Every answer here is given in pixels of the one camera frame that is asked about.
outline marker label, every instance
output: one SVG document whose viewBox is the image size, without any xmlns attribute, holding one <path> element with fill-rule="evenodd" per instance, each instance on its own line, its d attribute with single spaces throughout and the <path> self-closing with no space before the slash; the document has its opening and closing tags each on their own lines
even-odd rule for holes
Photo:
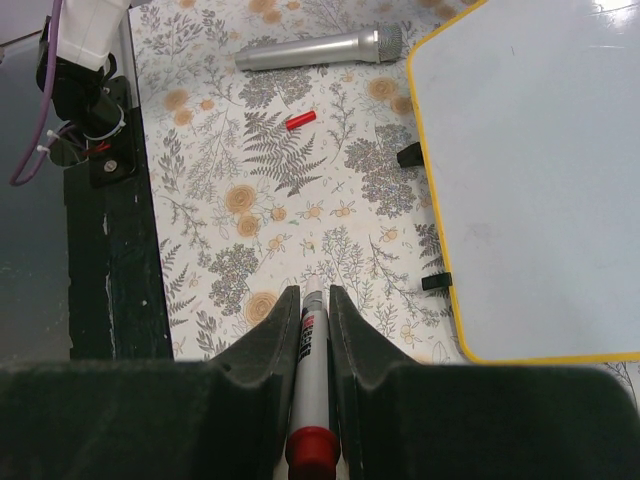
<svg viewBox="0 0 640 480">
<path fill-rule="evenodd" d="M 300 352 L 298 353 L 298 363 L 311 354 L 311 340 L 313 339 L 313 320 L 315 315 L 309 315 L 302 319 L 302 334 L 300 335 Z"/>
</svg>

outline black mount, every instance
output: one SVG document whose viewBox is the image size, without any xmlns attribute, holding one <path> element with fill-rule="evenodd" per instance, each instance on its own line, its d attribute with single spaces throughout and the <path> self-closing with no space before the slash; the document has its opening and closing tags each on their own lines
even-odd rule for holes
<svg viewBox="0 0 640 480">
<path fill-rule="evenodd" d="M 284 448 L 299 338 L 296 286 L 209 362 L 71 361 L 0 371 L 0 471 L 270 479 Z"/>
<path fill-rule="evenodd" d="M 47 18 L 40 37 L 36 82 L 41 90 L 47 74 L 49 22 Z M 129 82 L 123 76 L 112 79 L 116 70 L 112 55 L 110 63 L 105 74 L 102 68 L 95 72 L 57 57 L 51 97 L 58 117 L 70 121 L 88 140 L 89 180 L 95 188 L 137 170 Z"/>
<path fill-rule="evenodd" d="M 405 149 L 400 150 L 396 154 L 396 159 L 398 160 L 400 168 L 424 167 L 424 158 L 422 156 L 420 142 L 412 143 Z"/>
<path fill-rule="evenodd" d="M 329 310 L 350 480 L 638 478 L 638 415 L 604 372 L 421 365 L 344 288 Z"/>
</svg>

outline black wooden edge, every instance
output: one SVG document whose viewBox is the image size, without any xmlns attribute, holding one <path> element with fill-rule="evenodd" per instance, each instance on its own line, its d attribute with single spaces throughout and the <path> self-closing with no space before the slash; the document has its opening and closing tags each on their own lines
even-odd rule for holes
<svg viewBox="0 0 640 480">
<path fill-rule="evenodd" d="M 64 174 L 71 358 L 172 358 L 140 109 L 138 173 L 101 189 L 86 163 Z"/>
</svg>

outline white robot part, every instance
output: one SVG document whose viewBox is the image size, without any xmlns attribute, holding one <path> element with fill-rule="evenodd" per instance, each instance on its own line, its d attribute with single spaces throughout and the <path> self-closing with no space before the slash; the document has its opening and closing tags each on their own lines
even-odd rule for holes
<svg viewBox="0 0 640 480">
<path fill-rule="evenodd" d="M 65 0 L 60 17 L 58 57 L 98 71 L 131 0 Z"/>
</svg>

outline screw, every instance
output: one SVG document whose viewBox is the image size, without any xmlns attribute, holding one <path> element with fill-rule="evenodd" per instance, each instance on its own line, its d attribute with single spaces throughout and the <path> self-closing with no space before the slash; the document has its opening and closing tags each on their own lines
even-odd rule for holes
<svg viewBox="0 0 640 480">
<path fill-rule="evenodd" d="M 115 160 L 107 160 L 104 162 L 104 171 L 107 173 L 112 173 L 118 168 L 118 162 Z"/>
</svg>

